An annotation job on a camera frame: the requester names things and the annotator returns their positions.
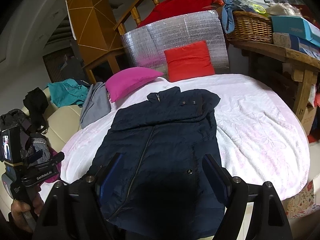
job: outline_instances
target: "orange pillar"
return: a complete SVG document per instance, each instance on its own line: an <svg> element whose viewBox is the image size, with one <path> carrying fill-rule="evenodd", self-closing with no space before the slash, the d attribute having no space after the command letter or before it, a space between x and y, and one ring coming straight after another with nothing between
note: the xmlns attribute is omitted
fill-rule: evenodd
<svg viewBox="0 0 320 240"><path fill-rule="evenodd" d="M122 47L113 30L116 19L108 0L67 0L70 20L84 63Z"/></svg>

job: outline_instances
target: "red pillow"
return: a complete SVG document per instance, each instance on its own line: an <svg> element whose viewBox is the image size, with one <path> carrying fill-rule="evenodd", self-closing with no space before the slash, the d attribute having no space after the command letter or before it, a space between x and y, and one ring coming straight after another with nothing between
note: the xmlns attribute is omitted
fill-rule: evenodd
<svg viewBox="0 0 320 240"><path fill-rule="evenodd" d="M164 51L170 82L214 75L209 50L205 41Z"/></svg>

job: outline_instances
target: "hand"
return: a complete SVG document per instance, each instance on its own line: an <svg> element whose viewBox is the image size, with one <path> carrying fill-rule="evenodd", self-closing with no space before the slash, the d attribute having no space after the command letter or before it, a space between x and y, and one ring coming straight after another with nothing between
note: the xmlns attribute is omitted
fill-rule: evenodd
<svg viewBox="0 0 320 240"><path fill-rule="evenodd" d="M35 186L37 192L41 191L40 186ZM44 203L40 197L40 194L37 193L36 197L32 200L32 205L35 208L35 213L39 216L40 212L44 206ZM22 230L25 230L29 233L32 233L31 228L28 226L26 220L24 219L22 213L30 211L30 206L19 200L14 200L11 204L11 215L13 217L14 223L16 226Z"/></svg>

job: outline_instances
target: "bed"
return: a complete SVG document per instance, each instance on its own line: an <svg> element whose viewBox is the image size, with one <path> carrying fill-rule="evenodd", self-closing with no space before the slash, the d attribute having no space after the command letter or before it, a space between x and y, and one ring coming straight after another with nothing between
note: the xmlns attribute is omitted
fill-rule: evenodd
<svg viewBox="0 0 320 240"><path fill-rule="evenodd" d="M232 176L247 183L270 180L281 200L305 186L309 172L308 141L300 122L289 107L270 88L240 74L221 74L174 83L157 78L151 83L111 104L105 117L78 131L62 151L61 179L73 182L89 169L118 109L147 99L151 92L179 86L181 91L201 88L216 93L217 140L222 160ZM44 183L41 196L46 199L52 184ZM248 204L238 239L244 239L252 204Z"/></svg>

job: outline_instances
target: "navy down jacket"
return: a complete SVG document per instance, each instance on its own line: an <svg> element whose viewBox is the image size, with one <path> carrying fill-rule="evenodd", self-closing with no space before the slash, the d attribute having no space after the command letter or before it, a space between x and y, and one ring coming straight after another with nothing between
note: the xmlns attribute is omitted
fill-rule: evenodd
<svg viewBox="0 0 320 240"><path fill-rule="evenodd" d="M210 153L221 165L214 107L207 90L173 87L119 109L89 174L124 154L118 186L101 211L111 224L153 239L213 236L224 215L202 170Z"/></svg>

